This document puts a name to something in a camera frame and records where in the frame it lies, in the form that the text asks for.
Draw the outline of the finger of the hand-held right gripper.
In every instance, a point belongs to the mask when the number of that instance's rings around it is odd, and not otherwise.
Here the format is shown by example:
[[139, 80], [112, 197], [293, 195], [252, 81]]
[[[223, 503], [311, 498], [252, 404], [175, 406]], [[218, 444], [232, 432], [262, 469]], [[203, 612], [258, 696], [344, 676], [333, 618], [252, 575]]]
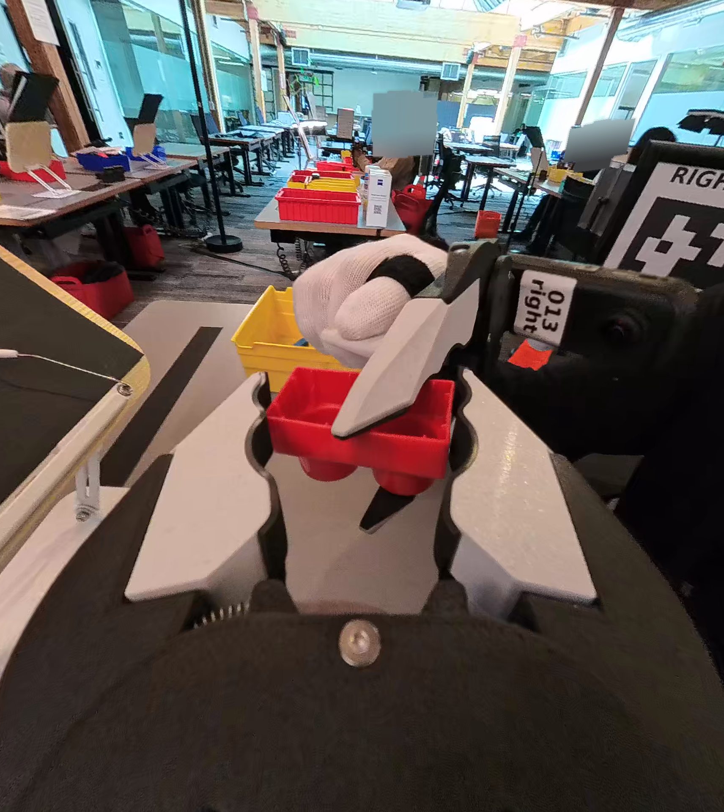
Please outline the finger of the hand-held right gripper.
[[331, 434], [352, 439], [404, 414], [450, 353], [469, 343], [479, 306], [480, 280], [450, 302], [408, 302], [352, 384]]
[[359, 522], [359, 529], [368, 534], [375, 533], [414, 499], [414, 495], [395, 494], [381, 486], [378, 487]]

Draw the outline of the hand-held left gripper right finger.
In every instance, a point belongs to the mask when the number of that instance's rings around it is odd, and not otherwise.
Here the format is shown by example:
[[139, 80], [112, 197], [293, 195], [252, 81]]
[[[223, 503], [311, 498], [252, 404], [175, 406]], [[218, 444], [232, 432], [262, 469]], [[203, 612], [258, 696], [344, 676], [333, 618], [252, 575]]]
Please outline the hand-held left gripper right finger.
[[433, 554], [469, 612], [507, 620], [525, 595], [597, 598], [548, 446], [473, 371], [456, 383], [450, 476]]

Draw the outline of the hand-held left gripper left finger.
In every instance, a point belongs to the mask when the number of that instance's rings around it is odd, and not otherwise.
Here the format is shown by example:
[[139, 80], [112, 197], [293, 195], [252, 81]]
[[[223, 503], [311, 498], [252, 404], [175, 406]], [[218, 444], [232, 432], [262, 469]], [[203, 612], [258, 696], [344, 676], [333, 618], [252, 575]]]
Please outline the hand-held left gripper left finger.
[[286, 581], [271, 401], [267, 374], [254, 373], [174, 448], [127, 599], [199, 591], [226, 608], [264, 580]]

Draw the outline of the red toy brick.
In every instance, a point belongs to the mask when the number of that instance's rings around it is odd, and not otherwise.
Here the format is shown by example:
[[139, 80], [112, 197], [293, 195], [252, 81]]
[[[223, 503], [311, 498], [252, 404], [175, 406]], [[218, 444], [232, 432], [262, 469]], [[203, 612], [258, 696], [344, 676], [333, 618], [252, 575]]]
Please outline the red toy brick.
[[274, 451], [297, 458], [307, 477], [336, 482], [368, 469], [377, 485], [416, 496], [447, 473], [455, 384], [430, 379], [403, 415], [351, 439], [332, 425], [357, 372], [296, 368], [266, 412]]

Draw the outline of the person's right hand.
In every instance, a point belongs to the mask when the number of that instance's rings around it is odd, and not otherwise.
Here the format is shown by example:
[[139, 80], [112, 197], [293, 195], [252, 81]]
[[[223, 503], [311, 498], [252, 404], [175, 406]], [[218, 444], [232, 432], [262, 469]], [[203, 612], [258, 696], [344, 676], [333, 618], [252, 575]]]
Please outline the person's right hand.
[[403, 233], [316, 263], [293, 285], [296, 323], [317, 351], [362, 369], [405, 305], [442, 277], [448, 246]]

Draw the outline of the wooden office desk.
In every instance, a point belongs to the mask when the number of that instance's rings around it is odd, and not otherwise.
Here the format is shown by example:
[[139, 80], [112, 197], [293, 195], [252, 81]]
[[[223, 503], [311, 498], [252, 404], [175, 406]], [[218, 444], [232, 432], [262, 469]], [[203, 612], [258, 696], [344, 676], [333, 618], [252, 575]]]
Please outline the wooden office desk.
[[308, 244], [321, 245], [329, 251], [334, 251], [358, 242], [389, 238], [406, 232], [392, 205], [389, 205], [387, 226], [382, 229], [375, 229], [365, 226], [365, 213], [362, 203], [359, 208], [357, 225], [350, 226], [319, 222], [281, 221], [278, 217], [277, 203], [274, 198], [256, 215], [253, 226], [255, 229], [267, 233], [271, 244], [276, 248], [277, 260], [282, 272], [289, 275], [294, 274], [296, 269], [300, 269], [310, 259], [307, 250]]
[[204, 168], [204, 149], [195, 145], [164, 145], [165, 160], [149, 166], [137, 162], [122, 180], [104, 183], [74, 159], [63, 161], [66, 176], [61, 184], [0, 178], [0, 244], [21, 240], [59, 239], [90, 225], [99, 253], [115, 261], [134, 280], [154, 280], [158, 270], [138, 266], [125, 232], [124, 217], [135, 192], [162, 199], [165, 222], [182, 229], [181, 184]]

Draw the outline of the red bag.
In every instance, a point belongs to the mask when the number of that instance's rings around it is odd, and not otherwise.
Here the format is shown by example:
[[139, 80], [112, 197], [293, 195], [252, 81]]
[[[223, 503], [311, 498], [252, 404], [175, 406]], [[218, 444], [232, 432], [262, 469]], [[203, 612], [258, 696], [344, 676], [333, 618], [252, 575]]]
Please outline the red bag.
[[420, 236], [433, 200], [427, 198], [422, 184], [408, 184], [403, 189], [391, 192], [391, 202], [405, 231], [412, 236]]

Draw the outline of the white card display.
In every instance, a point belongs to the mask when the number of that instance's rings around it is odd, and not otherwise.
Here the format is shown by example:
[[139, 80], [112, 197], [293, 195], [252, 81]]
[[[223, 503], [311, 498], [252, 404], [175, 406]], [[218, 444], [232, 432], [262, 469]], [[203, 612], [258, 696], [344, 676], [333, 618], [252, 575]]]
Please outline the white card display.
[[365, 171], [363, 187], [365, 226], [375, 229], [385, 228], [391, 201], [391, 173], [376, 164], [369, 164]]

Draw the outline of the long red bin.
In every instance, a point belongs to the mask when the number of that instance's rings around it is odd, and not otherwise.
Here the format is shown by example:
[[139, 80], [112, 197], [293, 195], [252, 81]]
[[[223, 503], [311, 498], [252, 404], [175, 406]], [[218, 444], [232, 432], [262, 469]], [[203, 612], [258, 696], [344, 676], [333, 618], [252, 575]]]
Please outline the long red bin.
[[361, 199], [356, 192], [281, 188], [275, 195], [281, 221], [356, 226]]

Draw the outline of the long yellow bin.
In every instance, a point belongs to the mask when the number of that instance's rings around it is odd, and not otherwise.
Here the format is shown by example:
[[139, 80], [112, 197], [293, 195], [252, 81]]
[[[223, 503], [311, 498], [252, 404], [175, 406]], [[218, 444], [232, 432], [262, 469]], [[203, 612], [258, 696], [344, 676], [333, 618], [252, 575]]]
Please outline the long yellow bin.
[[356, 193], [358, 182], [353, 175], [335, 173], [333, 176], [316, 174], [292, 174], [287, 183], [287, 188], [305, 189], [314, 192], [342, 192]]

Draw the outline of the black sheet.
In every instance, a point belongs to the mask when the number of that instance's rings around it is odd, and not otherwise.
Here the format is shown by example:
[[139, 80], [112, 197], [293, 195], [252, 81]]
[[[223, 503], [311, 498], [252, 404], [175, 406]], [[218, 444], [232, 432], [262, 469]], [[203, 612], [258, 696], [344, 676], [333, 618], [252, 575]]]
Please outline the black sheet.
[[143, 357], [0, 248], [0, 506]]

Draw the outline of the red storage bin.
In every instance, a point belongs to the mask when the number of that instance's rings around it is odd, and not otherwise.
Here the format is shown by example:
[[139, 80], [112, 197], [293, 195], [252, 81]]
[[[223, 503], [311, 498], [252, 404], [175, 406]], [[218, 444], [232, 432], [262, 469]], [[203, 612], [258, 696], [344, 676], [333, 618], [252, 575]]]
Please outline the red storage bin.
[[117, 262], [82, 260], [64, 266], [50, 280], [90, 310], [107, 320], [134, 301], [132, 283]]

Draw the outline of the small book stand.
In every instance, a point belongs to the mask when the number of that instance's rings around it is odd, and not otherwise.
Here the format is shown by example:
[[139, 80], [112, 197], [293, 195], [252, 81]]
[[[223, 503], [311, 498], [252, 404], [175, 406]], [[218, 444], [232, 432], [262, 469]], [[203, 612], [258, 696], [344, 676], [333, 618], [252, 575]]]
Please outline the small book stand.
[[164, 166], [166, 153], [156, 142], [156, 115], [163, 101], [163, 96], [156, 93], [145, 93], [140, 110], [135, 118], [126, 122], [132, 131], [132, 147], [126, 148], [126, 156], [131, 163], [144, 163], [149, 166]]
[[[22, 72], [15, 78], [9, 120], [5, 124], [6, 161], [15, 170], [47, 166], [56, 158], [52, 150], [52, 126], [47, 113], [58, 80], [52, 76]], [[38, 183], [37, 198], [67, 198], [75, 194], [65, 181]]]

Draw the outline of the blue plastic bin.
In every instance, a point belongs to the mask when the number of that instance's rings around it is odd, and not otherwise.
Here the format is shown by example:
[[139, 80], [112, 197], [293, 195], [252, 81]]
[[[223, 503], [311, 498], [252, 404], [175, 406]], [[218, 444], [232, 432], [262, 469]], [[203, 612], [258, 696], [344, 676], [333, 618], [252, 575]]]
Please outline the blue plastic bin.
[[102, 173], [108, 169], [131, 170], [126, 152], [115, 148], [85, 148], [73, 153], [77, 163], [86, 171]]

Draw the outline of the small red bin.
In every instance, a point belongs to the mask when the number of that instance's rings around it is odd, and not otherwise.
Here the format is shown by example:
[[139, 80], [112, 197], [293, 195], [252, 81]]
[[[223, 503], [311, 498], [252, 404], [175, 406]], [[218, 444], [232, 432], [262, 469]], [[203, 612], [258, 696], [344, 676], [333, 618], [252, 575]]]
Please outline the small red bin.
[[66, 180], [63, 161], [52, 159], [47, 166], [38, 165], [31, 169], [15, 170], [7, 161], [0, 160], [0, 175], [16, 182], [52, 184]]

